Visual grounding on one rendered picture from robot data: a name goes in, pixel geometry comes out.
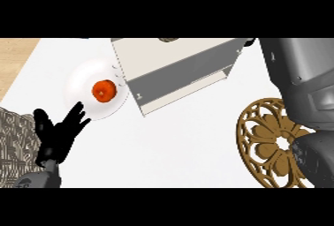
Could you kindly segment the grey patterned woven basket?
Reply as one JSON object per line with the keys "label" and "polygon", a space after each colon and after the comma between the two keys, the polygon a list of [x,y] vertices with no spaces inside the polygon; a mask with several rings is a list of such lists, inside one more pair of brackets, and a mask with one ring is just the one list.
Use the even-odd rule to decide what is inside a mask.
{"label": "grey patterned woven basket", "polygon": [[42,171],[35,164],[38,146],[32,116],[0,107],[0,188],[11,188],[20,176]]}

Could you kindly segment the orange fruit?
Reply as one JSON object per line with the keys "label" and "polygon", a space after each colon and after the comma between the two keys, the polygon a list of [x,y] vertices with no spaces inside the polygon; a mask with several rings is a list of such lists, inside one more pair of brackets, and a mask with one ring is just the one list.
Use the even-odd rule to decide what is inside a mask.
{"label": "orange fruit", "polygon": [[92,97],[98,102],[109,102],[116,96],[116,85],[110,80],[100,80],[91,89]]}

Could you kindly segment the gold openwork round placemat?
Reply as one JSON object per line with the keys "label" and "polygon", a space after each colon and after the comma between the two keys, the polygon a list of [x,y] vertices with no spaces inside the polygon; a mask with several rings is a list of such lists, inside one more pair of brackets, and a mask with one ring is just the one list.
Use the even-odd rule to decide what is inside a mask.
{"label": "gold openwork round placemat", "polygon": [[253,101],[239,114],[236,144],[245,167],[265,188],[305,188],[292,155],[295,138],[308,131],[283,113],[283,101]]}

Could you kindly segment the white and grey tiered shelf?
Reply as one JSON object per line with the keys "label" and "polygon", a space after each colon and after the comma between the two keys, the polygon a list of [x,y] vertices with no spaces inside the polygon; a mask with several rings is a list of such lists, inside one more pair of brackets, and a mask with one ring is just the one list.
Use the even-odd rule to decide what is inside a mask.
{"label": "white and grey tiered shelf", "polygon": [[113,38],[128,90],[149,114],[228,75],[251,38]]}

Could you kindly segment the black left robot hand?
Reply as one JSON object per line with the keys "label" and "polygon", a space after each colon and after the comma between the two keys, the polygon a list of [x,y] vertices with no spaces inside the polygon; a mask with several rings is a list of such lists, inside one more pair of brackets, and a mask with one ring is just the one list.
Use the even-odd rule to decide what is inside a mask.
{"label": "black left robot hand", "polygon": [[35,164],[44,168],[45,161],[60,164],[67,156],[72,143],[91,119],[84,118],[84,104],[76,102],[63,120],[54,124],[42,109],[33,110],[35,134],[39,140]]}

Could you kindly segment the white round plate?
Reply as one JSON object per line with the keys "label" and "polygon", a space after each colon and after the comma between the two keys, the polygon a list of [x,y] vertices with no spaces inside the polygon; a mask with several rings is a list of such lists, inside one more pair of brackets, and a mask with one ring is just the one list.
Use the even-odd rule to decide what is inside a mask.
{"label": "white round plate", "polygon": [[[109,102],[98,102],[91,94],[92,85],[100,80],[110,80],[116,85],[116,96]],[[95,58],[78,65],[67,77],[63,88],[63,100],[70,108],[82,103],[82,111],[91,120],[109,117],[128,98],[128,86],[118,62],[112,57]]]}

